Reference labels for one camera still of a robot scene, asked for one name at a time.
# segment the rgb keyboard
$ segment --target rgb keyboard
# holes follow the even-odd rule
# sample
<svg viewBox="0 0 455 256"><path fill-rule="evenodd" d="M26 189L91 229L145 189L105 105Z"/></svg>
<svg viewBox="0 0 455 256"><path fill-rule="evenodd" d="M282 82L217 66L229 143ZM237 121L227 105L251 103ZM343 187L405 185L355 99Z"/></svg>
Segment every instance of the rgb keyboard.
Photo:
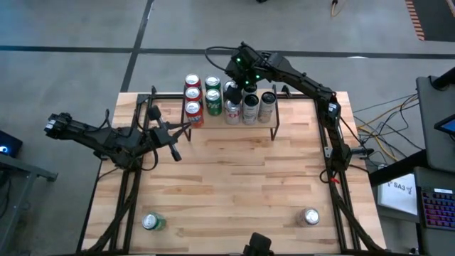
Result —
<svg viewBox="0 0 455 256"><path fill-rule="evenodd" d="M455 196L448 193L421 191L427 228L455 230Z"/></svg>

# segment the butcher block table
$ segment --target butcher block table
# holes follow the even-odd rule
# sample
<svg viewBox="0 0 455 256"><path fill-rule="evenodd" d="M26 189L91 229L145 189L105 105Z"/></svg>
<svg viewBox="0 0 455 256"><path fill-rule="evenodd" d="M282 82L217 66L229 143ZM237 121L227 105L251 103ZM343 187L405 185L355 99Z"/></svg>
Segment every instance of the butcher block table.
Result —
<svg viewBox="0 0 455 256"><path fill-rule="evenodd" d="M337 96L344 120L355 131L348 93ZM136 98L137 93L119 94L114 126L131 124ZM181 100L155 100L154 104L166 121L180 122ZM129 252L242 252L253 232L269 237L275 253L339 252L329 188L319 180L325 164L314 101L279 100L279 120L273 142L267 129L193 129L191 142L182 136L176 145L183 158L180 162L173 160L168 147L159 149L158 166L141 175ZM358 146L348 129L342 126L342 130L346 143ZM153 163L153 154L146 155L144 168ZM355 157L352 164L365 167ZM105 161L100 175L113 168L112 162ZM385 247L368 175L349 168L346 176L356 218ZM121 179L122 172L116 171L98 182L82 249L94 245L113 219ZM301 228L295 215L308 207L316 208L321 220ZM142 227L141 220L150 211L167 219L164 230ZM126 219L117 247L123 243ZM343 226L352 249L344 216Z"/></svg>

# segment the soda can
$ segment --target soda can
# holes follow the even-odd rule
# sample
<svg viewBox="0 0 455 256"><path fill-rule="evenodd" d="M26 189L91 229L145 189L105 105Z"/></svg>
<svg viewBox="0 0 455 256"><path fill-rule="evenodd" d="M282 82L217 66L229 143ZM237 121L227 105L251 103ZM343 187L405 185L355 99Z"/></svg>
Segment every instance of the soda can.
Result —
<svg viewBox="0 0 455 256"><path fill-rule="evenodd" d="M259 105L259 112L257 113L257 121L261 123L268 123L272 118L272 113L275 109L275 102L277 96L273 92L264 92L261 96L261 103Z"/></svg>
<svg viewBox="0 0 455 256"><path fill-rule="evenodd" d="M300 226L316 225L319 223L319 213L315 208L305 208L297 213L297 224Z"/></svg>
<svg viewBox="0 0 455 256"><path fill-rule="evenodd" d="M142 218L142 226L147 230L163 230L166 227L166 219L158 213L148 213Z"/></svg>
<svg viewBox="0 0 455 256"><path fill-rule="evenodd" d="M205 95L205 102L207 103L207 112L209 115L217 116L221 114L221 94L219 90L208 90Z"/></svg>
<svg viewBox="0 0 455 256"><path fill-rule="evenodd" d="M186 116L193 127L199 128L204 124L204 116L199 102L187 102L185 105Z"/></svg>
<svg viewBox="0 0 455 256"><path fill-rule="evenodd" d="M185 91L185 100L186 102L196 101L202 106L202 93L197 87L190 87Z"/></svg>
<svg viewBox="0 0 455 256"><path fill-rule="evenodd" d="M259 108L259 98L250 94L243 100L242 119L246 125L253 125L256 123L257 109Z"/></svg>
<svg viewBox="0 0 455 256"><path fill-rule="evenodd" d="M236 125L240 123L241 105L234 104L230 100L225 103L225 119L227 124Z"/></svg>
<svg viewBox="0 0 455 256"><path fill-rule="evenodd" d="M197 87L202 92L200 79L196 74L189 74L185 77L185 88Z"/></svg>
<svg viewBox="0 0 455 256"><path fill-rule="evenodd" d="M228 88L229 87L232 87L232 88L237 88L237 84L234 82L234 81L227 81L224 85L223 85L223 101L226 102L226 100L228 100L228 98L226 97L226 92L228 91Z"/></svg>
<svg viewBox="0 0 455 256"><path fill-rule="evenodd" d="M257 91L257 85L255 85L255 84L243 87L243 92L242 92L243 99L245 99L245 97L247 95L256 95L256 91Z"/></svg>
<svg viewBox="0 0 455 256"><path fill-rule="evenodd" d="M212 89L220 91L221 90L220 78L217 78L214 75L209 75L205 79L205 88L207 91L212 90Z"/></svg>

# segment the concrete floor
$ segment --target concrete floor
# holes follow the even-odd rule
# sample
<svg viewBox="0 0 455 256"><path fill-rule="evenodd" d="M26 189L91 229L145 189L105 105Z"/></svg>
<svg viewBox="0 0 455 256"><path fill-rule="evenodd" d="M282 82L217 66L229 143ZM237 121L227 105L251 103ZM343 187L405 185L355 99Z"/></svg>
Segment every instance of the concrete floor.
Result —
<svg viewBox="0 0 455 256"><path fill-rule="evenodd" d="M455 44L419 41L405 1L349 0L330 18L329 0L155 0L143 48L202 49L237 46L258 49L358 53L453 53ZM146 0L3 0L0 46L132 48ZM358 110L415 92L415 78L439 75L452 60L289 58L294 67L334 90L349 92ZM74 142L47 138L51 113L69 112L97 125L114 108L130 54L36 53L0 51L0 129L24 141L21 159L60 175L55 183L38 181L13 249L32 255L74 252L100 162ZM221 65L227 56L214 56ZM180 92L185 74L226 77L201 55L141 54L130 92ZM263 82L260 87L269 87ZM372 119L394 104L358 113ZM403 132L424 146L419 109L405 112ZM390 123L404 126L398 117ZM389 143L406 154L416 151L404 139ZM368 146L377 148L373 141ZM379 156L374 160L382 161ZM381 218L387 247L405 252L417 245L412 223Z"/></svg>

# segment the can lid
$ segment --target can lid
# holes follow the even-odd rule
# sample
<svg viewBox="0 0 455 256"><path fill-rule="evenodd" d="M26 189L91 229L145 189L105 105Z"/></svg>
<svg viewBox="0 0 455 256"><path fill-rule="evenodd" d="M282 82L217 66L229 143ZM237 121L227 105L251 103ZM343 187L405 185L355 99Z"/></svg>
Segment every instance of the can lid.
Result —
<svg viewBox="0 0 455 256"><path fill-rule="evenodd" d="M189 114L195 114L199 111L200 105L199 102L188 102L186 103L185 110Z"/></svg>
<svg viewBox="0 0 455 256"><path fill-rule="evenodd" d="M247 95L243 102L250 107L254 107L259 104L259 98L256 95Z"/></svg>
<svg viewBox="0 0 455 256"><path fill-rule="evenodd" d="M199 97L200 91L197 87L190 87L185 91L186 97L189 97L190 99L194 99Z"/></svg>
<svg viewBox="0 0 455 256"><path fill-rule="evenodd" d="M229 109L229 110L235 110L239 107L238 104L234 104L232 101L230 100L227 100L226 101L226 108Z"/></svg>
<svg viewBox="0 0 455 256"><path fill-rule="evenodd" d="M319 222L319 213L316 209L308 209L305 212L305 220L308 224L317 224Z"/></svg>
<svg viewBox="0 0 455 256"><path fill-rule="evenodd" d="M227 81L223 86L223 92L226 92L229 87L237 88L237 84L234 81Z"/></svg>
<svg viewBox="0 0 455 256"><path fill-rule="evenodd" d="M277 97L273 92L264 92L262 93L261 99L264 103L272 104L273 102L275 102Z"/></svg>
<svg viewBox="0 0 455 256"><path fill-rule="evenodd" d="M214 85L217 85L218 83L220 83L220 78L217 78L215 76L208 76L205 79L205 83L208 86L214 86Z"/></svg>
<svg viewBox="0 0 455 256"><path fill-rule="evenodd" d="M142 218L142 225L146 229L152 229L155 227L157 221L158 220L156 219L155 215L147 214Z"/></svg>
<svg viewBox="0 0 455 256"><path fill-rule="evenodd" d="M250 84L248 86L245 86L243 87L243 90L245 90L245 92L256 92L257 91L257 85L256 84Z"/></svg>
<svg viewBox="0 0 455 256"><path fill-rule="evenodd" d="M185 82L189 85L195 85L199 82L199 77L196 74L189 74L186 76Z"/></svg>
<svg viewBox="0 0 455 256"><path fill-rule="evenodd" d="M210 89L207 91L207 100L218 100L220 98L220 92L216 89Z"/></svg>

